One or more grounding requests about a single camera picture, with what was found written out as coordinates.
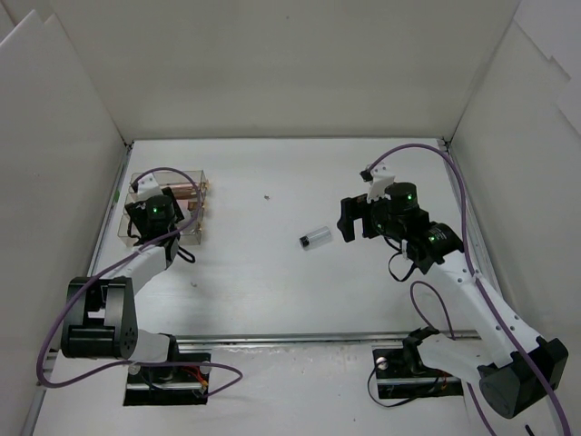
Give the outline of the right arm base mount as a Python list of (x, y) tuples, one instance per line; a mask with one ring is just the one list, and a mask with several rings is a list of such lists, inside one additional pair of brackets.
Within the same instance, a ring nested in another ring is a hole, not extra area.
[(439, 333), (432, 327), (411, 332), (398, 348), (375, 348), (373, 367), (366, 387), (370, 399), (384, 409), (403, 407), (414, 401), (464, 394), (459, 378), (425, 366), (419, 358), (418, 346)]

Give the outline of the small clear bottle black cap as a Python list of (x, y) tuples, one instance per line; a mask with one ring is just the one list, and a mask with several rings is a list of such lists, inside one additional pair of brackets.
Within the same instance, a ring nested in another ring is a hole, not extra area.
[(328, 226), (322, 226), (302, 235), (299, 238), (299, 243), (303, 250), (311, 250), (327, 243), (331, 238), (330, 228)]

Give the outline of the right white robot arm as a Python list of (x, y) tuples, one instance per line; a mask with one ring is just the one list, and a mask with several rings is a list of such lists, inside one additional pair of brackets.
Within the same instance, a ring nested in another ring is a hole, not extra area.
[(347, 243), (355, 238), (357, 220), (362, 221), (363, 237), (399, 243), (414, 270), (442, 280), (448, 297), (483, 342), (482, 348), (474, 349), (434, 327), (416, 329), (403, 342), (401, 361), (408, 372), (442, 370), (476, 384), (487, 404), (506, 419), (558, 387), (568, 359), (566, 346), (558, 339), (544, 339), (490, 282), (469, 269), (463, 241), (419, 207), (415, 184), (394, 183), (378, 200), (366, 194), (342, 199), (337, 227)]

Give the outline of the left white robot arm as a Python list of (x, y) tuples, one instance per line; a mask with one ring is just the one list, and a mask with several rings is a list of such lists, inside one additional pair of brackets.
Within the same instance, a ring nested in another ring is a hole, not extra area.
[(180, 373), (182, 359), (169, 350), (169, 336), (138, 328), (135, 295), (173, 264), (180, 236), (146, 244), (176, 230), (184, 217), (169, 187), (146, 200), (128, 203), (125, 209), (140, 234), (136, 256), (94, 282), (89, 277), (70, 281), (68, 299), (86, 289), (64, 317), (61, 350), (67, 358), (146, 361), (149, 371), (167, 382)]

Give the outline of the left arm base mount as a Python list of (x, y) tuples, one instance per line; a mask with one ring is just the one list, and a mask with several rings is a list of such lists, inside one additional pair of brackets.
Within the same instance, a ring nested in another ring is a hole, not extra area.
[(133, 365), (126, 377), (124, 407), (206, 405), (210, 374), (199, 366)]

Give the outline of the pink brown eyeshadow palette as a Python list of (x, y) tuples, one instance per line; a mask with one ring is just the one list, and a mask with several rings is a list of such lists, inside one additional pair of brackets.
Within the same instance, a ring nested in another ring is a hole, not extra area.
[(162, 188), (162, 191), (164, 193), (171, 191), (176, 200), (193, 200), (198, 197), (203, 200), (205, 196), (205, 191), (201, 187), (194, 188), (187, 183), (169, 183)]

